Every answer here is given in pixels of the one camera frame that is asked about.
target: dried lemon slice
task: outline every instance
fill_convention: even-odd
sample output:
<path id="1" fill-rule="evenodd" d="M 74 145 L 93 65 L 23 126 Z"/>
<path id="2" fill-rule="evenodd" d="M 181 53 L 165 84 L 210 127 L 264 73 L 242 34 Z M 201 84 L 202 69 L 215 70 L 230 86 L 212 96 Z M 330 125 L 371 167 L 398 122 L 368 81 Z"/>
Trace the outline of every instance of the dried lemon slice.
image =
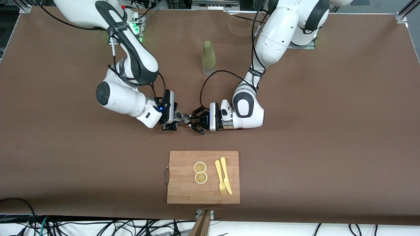
<path id="1" fill-rule="evenodd" d="M 207 166 L 206 163 L 199 161 L 197 163 L 194 164 L 194 171 L 195 173 L 203 171 L 205 172 L 207 170 Z"/>
<path id="2" fill-rule="evenodd" d="M 204 184 L 207 181 L 207 174 L 203 171 L 197 172 L 194 179 L 197 184 Z"/>

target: cutting board handle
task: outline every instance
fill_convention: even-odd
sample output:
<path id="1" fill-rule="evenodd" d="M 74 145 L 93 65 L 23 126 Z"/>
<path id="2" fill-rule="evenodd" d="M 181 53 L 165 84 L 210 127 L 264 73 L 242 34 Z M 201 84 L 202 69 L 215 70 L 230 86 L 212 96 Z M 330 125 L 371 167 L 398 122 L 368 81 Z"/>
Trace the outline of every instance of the cutting board handle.
<path id="1" fill-rule="evenodd" d="M 166 188 L 168 188 L 168 184 L 169 184 L 169 175 L 170 175 L 170 172 L 169 172 L 169 164 L 168 164 L 168 166 L 165 169 L 165 173 L 163 174 L 163 181 L 165 182 Z"/>

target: white floor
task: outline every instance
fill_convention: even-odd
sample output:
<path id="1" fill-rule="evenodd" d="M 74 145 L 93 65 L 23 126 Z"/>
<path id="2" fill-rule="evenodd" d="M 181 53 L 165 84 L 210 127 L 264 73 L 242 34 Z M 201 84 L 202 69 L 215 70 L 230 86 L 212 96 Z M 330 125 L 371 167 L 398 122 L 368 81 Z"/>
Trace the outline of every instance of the white floor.
<path id="1" fill-rule="evenodd" d="M 171 223 L 172 220 L 161 220 L 156 226 Z M 136 220 L 137 226 L 145 224 L 144 220 Z M 60 229 L 69 236 L 95 236 L 106 224 L 95 225 L 76 225 L 66 224 Z M 193 227 L 194 223 L 179 223 L 178 228 L 187 231 Z M 264 222 L 228 222 L 213 221 L 210 226 L 209 236 L 313 236 L 317 224 L 312 223 L 264 223 Z M 20 232 L 24 226 L 19 224 L 0 224 L 0 236 L 12 236 Z M 362 236 L 374 236 L 374 225 L 359 225 Z M 134 228 L 127 226 L 126 229 L 134 233 Z M 110 226 L 103 236 L 111 236 L 114 230 Z M 170 228 L 156 230 L 152 235 L 166 235 L 173 232 Z M 24 236 L 33 236 L 33 230 L 25 231 Z M 131 236 L 126 230 L 119 230 L 115 236 Z M 352 236 L 347 224 L 322 224 L 317 236 Z M 420 236 L 420 226 L 385 226 L 379 225 L 377 236 Z"/>

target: green bottle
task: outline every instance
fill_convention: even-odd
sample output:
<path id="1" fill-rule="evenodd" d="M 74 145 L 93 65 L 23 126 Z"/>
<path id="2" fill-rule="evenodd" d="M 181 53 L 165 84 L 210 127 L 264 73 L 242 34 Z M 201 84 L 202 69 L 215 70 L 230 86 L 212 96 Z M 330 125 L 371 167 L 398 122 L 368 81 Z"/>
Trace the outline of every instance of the green bottle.
<path id="1" fill-rule="evenodd" d="M 201 65 L 205 76 L 210 76 L 216 71 L 216 54 L 214 53 L 213 43 L 211 41 L 204 42 Z"/>

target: wooden cutting board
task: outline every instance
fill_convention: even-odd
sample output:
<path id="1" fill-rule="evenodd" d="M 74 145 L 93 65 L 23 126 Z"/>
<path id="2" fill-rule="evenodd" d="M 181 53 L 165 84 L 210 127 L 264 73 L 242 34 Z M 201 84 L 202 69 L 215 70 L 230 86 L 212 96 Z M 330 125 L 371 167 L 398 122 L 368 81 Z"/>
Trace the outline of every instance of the wooden cutting board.
<path id="1" fill-rule="evenodd" d="M 221 195 L 215 160 L 226 159 L 232 195 Z M 195 182 L 194 164 L 207 166 L 207 182 Z M 171 151 L 169 156 L 169 183 L 167 203 L 174 204 L 238 204 L 239 154 L 237 151 Z"/>

